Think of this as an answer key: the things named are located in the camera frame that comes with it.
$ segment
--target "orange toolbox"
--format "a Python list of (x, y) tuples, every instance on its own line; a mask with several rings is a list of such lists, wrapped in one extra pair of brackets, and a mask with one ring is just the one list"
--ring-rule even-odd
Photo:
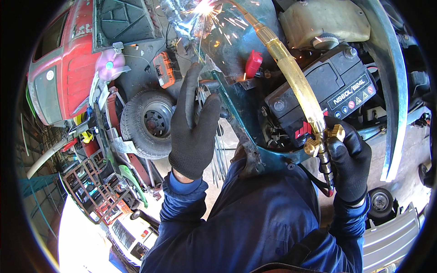
[(162, 88), (167, 88), (182, 79), (176, 56), (173, 53), (161, 52), (153, 59), (153, 66), (158, 74)]

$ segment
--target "red car body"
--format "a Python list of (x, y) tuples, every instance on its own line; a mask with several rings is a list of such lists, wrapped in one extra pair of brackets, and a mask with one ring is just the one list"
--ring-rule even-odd
[[(86, 111), (77, 107), (89, 96), (100, 52), (92, 48), (92, 0), (77, 0), (47, 28), (32, 56), (28, 87), (35, 112), (45, 125)], [(60, 28), (59, 38), (56, 30)]]

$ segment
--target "brass torch handle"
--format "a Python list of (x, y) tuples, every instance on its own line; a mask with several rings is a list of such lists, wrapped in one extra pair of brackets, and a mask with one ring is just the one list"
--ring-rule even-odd
[(275, 59), (279, 69), (287, 79), (288, 84), (295, 93), (295, 96), (302, 107), (303, 113), (309, 124), (311, 124), (314, 132), (324, 132), (326, 129), (326, 123), (322, 109), (317, 102), (311, 86), (293, 56), (288, 52), (284, 44), (271, 29), (261, 23), (255, 24), (253, 28), (255, 29), (258, 38), (267, 47), (270, 55)]

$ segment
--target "blue work jacket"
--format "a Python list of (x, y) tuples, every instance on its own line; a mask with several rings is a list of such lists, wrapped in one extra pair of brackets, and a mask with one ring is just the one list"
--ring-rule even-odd
[[(250, 272), (281, 260), (290, 248), (319, 228), (319, 204), (312, 182), (299, 167), (242, 179), (246, 159), (229, 167), (208, 220), (202, 179), (184, 184), (170, 172), (160, 235), (143, 259), (148, 272)], [(300, 267), (324, 272), (362, 272), (363, 234), (369, 197), (357, 208), (334, 198), (329, 234)]]

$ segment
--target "black glove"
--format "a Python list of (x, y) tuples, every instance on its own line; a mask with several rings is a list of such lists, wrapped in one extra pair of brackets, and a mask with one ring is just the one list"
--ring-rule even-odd
[(196, 126), (194, 122), (194, 91), (202, 69), (193, 63), (187, 71), (176, 110), (171, 118), (171, 152), (168, 156), (174, 170), (189, 179), (198, 179), (214, 155), (214, 136), (217, 132), (222, 101), (217, 94), (207, 97)]
[(343, 143), (336, 137), (329, 138), (327, 148), (335, 166), (334, 184), (338, 197), (349, 205), (355, 205), (367, 193), (372, 149), (348, 123), (328, 116), (325, 120), (329, 128), (340, 124), (346, 132)]

